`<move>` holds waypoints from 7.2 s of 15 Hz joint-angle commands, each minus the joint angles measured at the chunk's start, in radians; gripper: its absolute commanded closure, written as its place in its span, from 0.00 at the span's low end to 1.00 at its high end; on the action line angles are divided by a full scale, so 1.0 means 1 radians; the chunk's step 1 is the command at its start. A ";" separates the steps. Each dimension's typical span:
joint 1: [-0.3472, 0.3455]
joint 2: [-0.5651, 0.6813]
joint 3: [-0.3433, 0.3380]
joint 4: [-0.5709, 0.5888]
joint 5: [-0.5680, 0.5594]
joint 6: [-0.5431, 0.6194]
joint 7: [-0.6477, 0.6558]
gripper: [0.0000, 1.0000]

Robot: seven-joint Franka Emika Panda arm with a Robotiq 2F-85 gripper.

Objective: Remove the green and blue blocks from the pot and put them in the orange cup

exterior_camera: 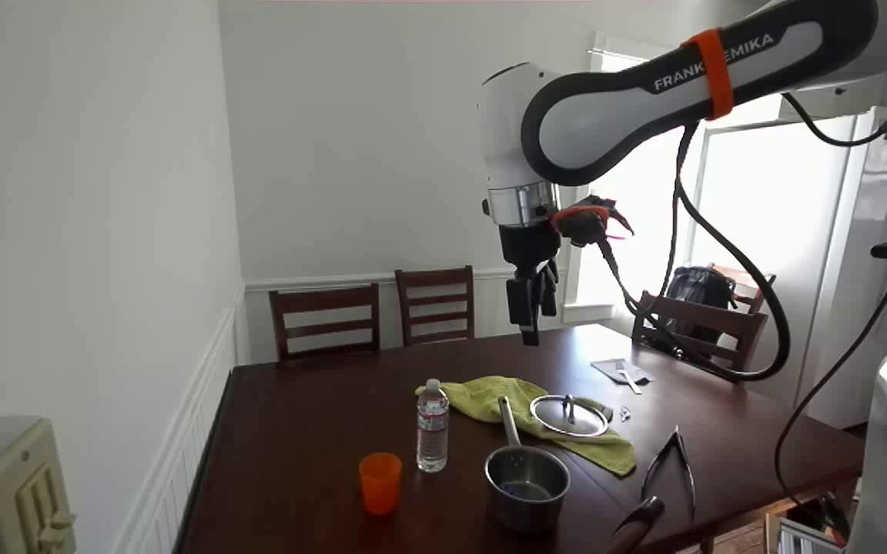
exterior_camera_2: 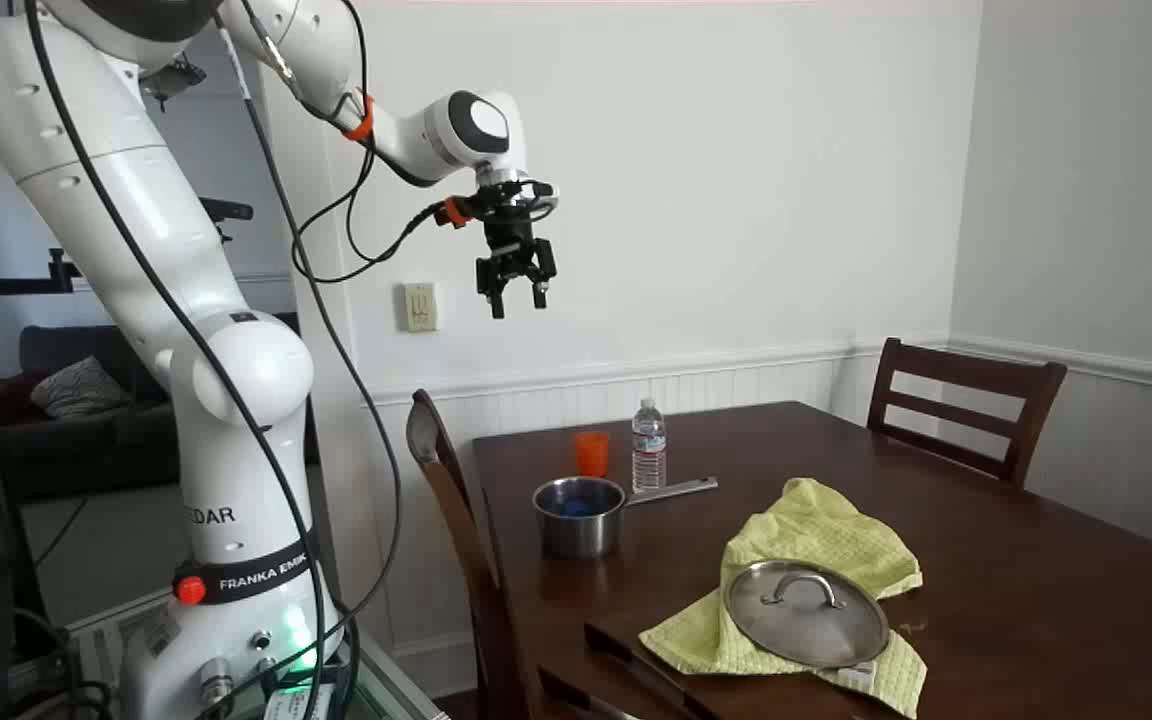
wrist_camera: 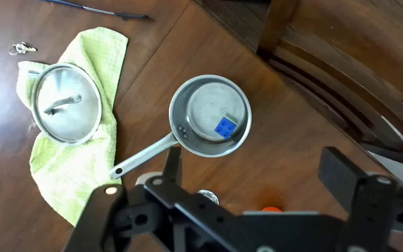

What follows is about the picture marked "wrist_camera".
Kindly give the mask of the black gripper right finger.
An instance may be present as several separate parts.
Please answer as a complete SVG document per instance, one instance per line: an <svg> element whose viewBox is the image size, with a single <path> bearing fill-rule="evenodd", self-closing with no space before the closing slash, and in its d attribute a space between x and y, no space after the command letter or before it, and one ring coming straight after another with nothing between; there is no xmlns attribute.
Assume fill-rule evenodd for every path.
<svg viewBox="0 0 403 252"><path fill-rule="evenodd" d="M348 213L339 252L386 252L397 183L385 175L367 175L334 147L322 150L319 179Z"/></svg>

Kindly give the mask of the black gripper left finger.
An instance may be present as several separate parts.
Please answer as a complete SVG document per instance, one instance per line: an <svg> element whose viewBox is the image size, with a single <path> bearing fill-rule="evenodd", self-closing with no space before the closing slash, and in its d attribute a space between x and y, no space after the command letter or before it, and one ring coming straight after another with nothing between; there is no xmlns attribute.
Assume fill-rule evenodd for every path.
<svg viewBox="0 0 403 252"><path fill-rule="evenodd" d="M116 235L113 220L124 203L122 185L94 189L63 252L123 252L129 239Z"/></svg>

